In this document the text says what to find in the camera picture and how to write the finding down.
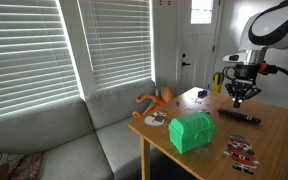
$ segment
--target white door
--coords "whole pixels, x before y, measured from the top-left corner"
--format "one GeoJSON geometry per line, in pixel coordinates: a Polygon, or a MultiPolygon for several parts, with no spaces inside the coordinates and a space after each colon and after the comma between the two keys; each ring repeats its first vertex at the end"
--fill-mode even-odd
{"type": "Polygon", "coordinates": [[[178,85],[182,92],[192,87],[208,89],[212,83],[211,69],[214,66],[212,55],[220,9],[219,1],[186,0],[179,3],[179,17],[182,19],[179,24],[182,25],[183,41],[181,77],[178,85]]]}

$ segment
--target gray couch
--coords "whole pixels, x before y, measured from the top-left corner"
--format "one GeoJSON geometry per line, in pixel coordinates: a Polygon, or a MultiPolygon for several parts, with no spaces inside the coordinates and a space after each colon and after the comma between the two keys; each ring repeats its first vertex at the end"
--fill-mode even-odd
{"type": "MultiPolygon", "coordinates": [[[[154,94],[145,80],[68,98],[0,119],[0,153],[44,152],[38,179],[133,179],[140,173],[139,137],[128,128],[139,93],[154,94]]],[[[160,153],[151,148],[152,160],[160,153]]]]}

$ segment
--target remote control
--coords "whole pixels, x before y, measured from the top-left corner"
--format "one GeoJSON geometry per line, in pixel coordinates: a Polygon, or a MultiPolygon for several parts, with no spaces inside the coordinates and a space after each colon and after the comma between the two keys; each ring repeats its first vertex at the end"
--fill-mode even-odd
{"type": "Polygon", "coordinates": [[[259,118],[248,116],[248,115],[237,113],[237,112],[233,112],[233,111],[229,111],[229,110],[222,109],[222,108],[219,108],[218,112],[221,114],[225,114],[227,116],[230,116],[232,118],[235,118],[236,120],[242,120],[242,121],[250,122],[253,124],[259,124],[261,122],[261,119],[259,119],[259,118]]]}

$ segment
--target window blind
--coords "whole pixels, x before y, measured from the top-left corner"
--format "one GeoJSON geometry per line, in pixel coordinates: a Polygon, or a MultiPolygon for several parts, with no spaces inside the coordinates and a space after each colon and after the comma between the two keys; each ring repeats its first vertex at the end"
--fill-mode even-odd
{"type": "Polygon", "coordinates": [[[151,78],[149,0],[79,0],[97,89],[151,78]]]}
{"type": "Polygon", "coordinates": [[[79,96],[55,0],[0,0],[0,115],[79,96]]]}

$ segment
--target wooden table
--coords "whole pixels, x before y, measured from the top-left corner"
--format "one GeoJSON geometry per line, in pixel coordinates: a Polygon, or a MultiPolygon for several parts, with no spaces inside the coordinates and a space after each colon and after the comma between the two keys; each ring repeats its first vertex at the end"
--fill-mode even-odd
{"type": "Polygon", "coordinates": [[[196,111],[207,111],[216,125],[213,141],[210,144],[180,154],[170,142],[167,125],[150,126],[144,122],[145,116],[131,121],[129,127],[141,139],[142,179],[150,179],[150,150],[152,144],[174,162],[183,167],[197,179],[286,179],[288,169],[288,109],[277,106],[245,101],[239,109],[233,108],[230,96],[208,92],[197,103],[198,91],[193,88],[171,102],[159,106],[157,110],[167,112],[170,120],[196,111]],[[259,125],[236,121],[219,114],[218,108],[244,113],[262,120],[259,125]],[[256,169],[250,169],[254,175],[233,169],[234,162],[225,156],[229,136],[242,135],[252,146],[255,158],[259,161],[256,169]]]}

